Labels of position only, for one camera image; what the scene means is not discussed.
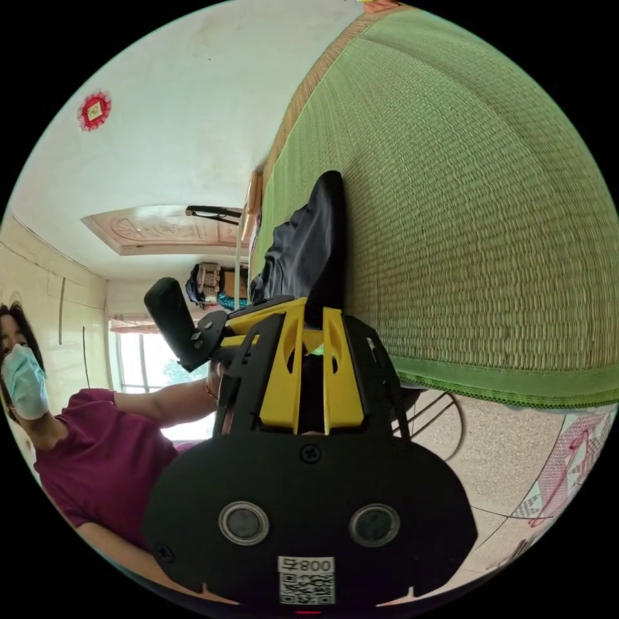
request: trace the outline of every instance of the black cloth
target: black cloth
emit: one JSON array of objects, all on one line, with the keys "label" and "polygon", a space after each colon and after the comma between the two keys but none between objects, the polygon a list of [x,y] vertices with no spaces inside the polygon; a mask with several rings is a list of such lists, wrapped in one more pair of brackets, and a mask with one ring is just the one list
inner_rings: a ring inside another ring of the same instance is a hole
[{"label": "black cloth", "polygon": [[306,324],[322,328],[322,309],[344,309],[346,198],[339,172],[320,176],[308,203],[273,230],[264,267],[250,284],[252,303],[307,297]]},{"label": "black cloth", "polygon": [[198,292],[198,271],[200,270],[200,265],[196,264],[189,276],[189,279],[185,282],[185,292],[189,297],[189,300],[195,303],[196,305],[202,307],[204,304],[204,295],[201,295]]}]

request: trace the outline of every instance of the magenta shirt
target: magenta shirt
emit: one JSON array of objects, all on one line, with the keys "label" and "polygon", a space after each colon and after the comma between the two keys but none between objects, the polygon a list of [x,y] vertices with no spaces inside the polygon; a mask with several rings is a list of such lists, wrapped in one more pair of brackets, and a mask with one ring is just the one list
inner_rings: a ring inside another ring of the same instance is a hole
[{"label": "magenta shirt", "polygon": [[177,450],[159,426],[124,413],[114,392],[82,389],[56,417],[69,434],[34,465],[41,485],[75,527],[94,522],[146,549],[141,525],[150,491]]}]

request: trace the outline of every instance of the blue surgical mask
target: blue surgical mask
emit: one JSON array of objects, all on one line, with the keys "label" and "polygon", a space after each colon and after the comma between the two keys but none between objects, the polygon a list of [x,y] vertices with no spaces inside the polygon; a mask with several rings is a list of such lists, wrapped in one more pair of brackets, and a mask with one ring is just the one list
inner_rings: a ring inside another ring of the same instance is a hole
[{"label": "blue surgical mask", "polygon": [[30,348],[13,347],[2,364],[2,378],[15,412],[23,419],[40,419],[50,409],[45,372]]}]

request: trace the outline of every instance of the screw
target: screw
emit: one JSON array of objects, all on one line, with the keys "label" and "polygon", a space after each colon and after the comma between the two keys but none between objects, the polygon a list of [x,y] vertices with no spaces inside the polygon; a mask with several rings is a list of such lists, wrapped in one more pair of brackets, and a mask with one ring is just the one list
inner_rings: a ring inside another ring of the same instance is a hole
[{"label": "screw", "polygon": [[174,561],[174,553],[165,544],[156,544],[155,552],[157,556],[166,563]]},{"label": "screw", "polygon": [[322,456],[322,451],[317,445],[305,445],[301,447],[301,460],[306,464],[315,464]]}]

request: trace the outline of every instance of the tiled floor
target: tiled floor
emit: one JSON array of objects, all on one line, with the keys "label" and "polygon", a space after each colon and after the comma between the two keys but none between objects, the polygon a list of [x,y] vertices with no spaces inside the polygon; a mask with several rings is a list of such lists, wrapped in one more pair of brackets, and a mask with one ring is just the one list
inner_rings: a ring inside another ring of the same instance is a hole
[{"label": "tiled floor", "polygon": [[[458,409],[447,408],[450,398],[427,391],[408,417],[414,417],[413,433],[419,432],[413,440],[443,459],[465,431],[462,449],[449,464],[473,507],[478,540],[454,577],[427,595],[470,582],[537,541],[586,479],[616,416],[616,407],[601,415],[561,415],[455,397],[463,428]],[[393,603],[413,596],[414,590]]]}]

